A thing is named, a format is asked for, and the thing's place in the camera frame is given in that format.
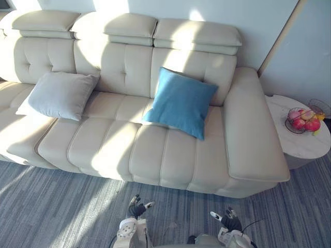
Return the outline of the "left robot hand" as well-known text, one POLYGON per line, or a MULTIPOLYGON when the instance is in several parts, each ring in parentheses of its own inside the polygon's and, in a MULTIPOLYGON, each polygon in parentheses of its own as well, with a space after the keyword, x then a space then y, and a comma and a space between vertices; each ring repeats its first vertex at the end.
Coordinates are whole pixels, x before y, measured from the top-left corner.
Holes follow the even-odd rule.
POLYGON ((126 218, 135 218, 137 220, 139 216, 141 216, 147 209, 149 209, 155 204, 155 202, 153 201, 147 204, 139 204, 140 199, 141 198, 139 194, 135 195, 131 199, 126 211, 126 218))

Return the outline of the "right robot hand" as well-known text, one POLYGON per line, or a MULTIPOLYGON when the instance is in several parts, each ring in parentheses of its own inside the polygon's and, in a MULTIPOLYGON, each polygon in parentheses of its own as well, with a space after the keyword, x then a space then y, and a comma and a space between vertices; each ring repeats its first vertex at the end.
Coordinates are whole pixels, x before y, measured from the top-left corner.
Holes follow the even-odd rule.
POLYGON ((243 231, 242 224, 232 207, 228 207, 226 210, 226 215, 221 216, 213 211, 210 212, 210 215, 219 221, 229 232, 234 230, 243 231))

